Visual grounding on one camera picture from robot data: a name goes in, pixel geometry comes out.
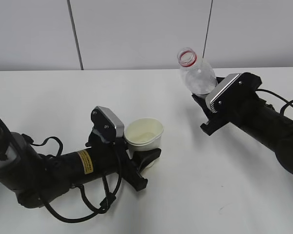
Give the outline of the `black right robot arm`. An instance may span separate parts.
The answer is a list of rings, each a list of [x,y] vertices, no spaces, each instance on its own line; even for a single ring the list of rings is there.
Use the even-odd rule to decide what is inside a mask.
[[[217,86],[207,96],[192,94],[208,118],[200,126],[203,132],[210,136],[232,123],[273,151],[281,166],[293,174],[293,120],[284,115],[293,100],[286,100],[277,112],[257,95],[262,80],[252,73],[229,74],[216,80]]]

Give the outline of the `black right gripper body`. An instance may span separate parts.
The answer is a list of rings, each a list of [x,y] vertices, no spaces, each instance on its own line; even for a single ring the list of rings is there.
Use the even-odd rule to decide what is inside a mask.
[[[255,92],[251,92],[235,102],[233,106],[213,113],[213,116],[208,118],[206,123],[202,123],[200,128],[210,136],[228,123],[241,127],[248,119],[255,116],[256,111],[263,107],[273,110],[273,105],[267,104]]]

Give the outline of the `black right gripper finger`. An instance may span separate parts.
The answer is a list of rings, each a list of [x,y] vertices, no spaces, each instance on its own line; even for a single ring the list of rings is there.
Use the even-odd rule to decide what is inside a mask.
[[[217,84],[220,84],[224,79],[224,77],[216,77]]]
[[[205,116],[207,118],[211,118],[213,116],[213,112],[207,107],[205,99],[197,96],[196,94],[191,95],[194,101],[201,107]]]

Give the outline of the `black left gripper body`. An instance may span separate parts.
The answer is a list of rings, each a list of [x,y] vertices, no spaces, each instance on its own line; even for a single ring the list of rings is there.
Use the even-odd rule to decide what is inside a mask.
[[[97,129],[92,130],[85,145],[93,155],[103,157],[102,163],[96,163],[97,168],[106,173],[115,170],[136,191],[146,188],[147,179],[141,175],[147,167],[146,151],[131,150],[124,136],[104,136]]]

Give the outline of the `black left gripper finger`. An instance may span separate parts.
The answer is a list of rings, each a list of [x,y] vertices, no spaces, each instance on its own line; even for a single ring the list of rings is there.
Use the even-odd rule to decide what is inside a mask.
[[[154,161],[161,155],[160,148],[152,149],[149,151],[136,151],[133,154],[133,162],[139,172],[153,165]]]

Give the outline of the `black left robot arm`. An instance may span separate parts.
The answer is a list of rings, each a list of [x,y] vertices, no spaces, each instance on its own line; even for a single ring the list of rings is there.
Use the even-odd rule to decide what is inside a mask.
[[[124,125],[109,108],[96,106],[90,118],[93,127],[85,148],[64,154],[59,141],[55,155],[37,153],[30,136],[11,132],[0,119],[0,183],[15,193],[19,204],[42,207],[72,188],[101,179],[105,198],[100,206],[107,209],[116,198],[106,180],[113,173],[136,191],[147,186],[141,173],[160,156],[161,149],[137,150],[130,156]]]

